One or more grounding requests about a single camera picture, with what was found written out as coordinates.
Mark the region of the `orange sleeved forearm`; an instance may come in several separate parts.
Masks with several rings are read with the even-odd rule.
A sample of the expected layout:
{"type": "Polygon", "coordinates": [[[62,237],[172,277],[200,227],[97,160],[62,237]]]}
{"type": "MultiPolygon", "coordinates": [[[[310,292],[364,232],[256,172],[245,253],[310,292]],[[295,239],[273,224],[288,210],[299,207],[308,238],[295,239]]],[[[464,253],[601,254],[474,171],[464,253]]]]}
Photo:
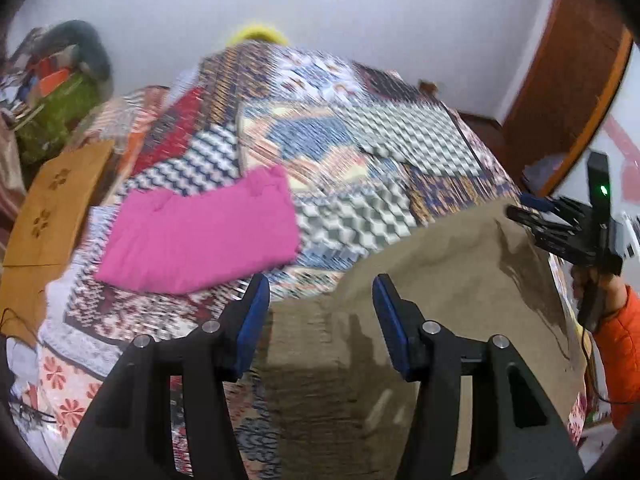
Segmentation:
{"type": "Polygon", "coordinates": [[[594,340],[605,371],[608,398],[613,400],[612,424],[620,430],[639,402],[639,297],[626,287],[626,304],[600,322],[594,340]]]}

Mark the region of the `right hand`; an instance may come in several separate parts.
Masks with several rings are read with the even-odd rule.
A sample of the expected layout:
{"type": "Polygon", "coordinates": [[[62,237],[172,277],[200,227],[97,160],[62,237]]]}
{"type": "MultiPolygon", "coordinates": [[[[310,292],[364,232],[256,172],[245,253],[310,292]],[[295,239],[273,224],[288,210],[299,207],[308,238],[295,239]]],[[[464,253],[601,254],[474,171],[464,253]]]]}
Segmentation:
{"type": "Polygon", "coordinates": [[[614,314],[626,306],[628,290],[620,276],[600,274],[593,266],[572,266],[570,276],[572,277],[573,297],[576,300],[582,300],[585,287],[589,283],[597,283],[599,289],[605,294],[604,313],[606,315],[614,314]]]}

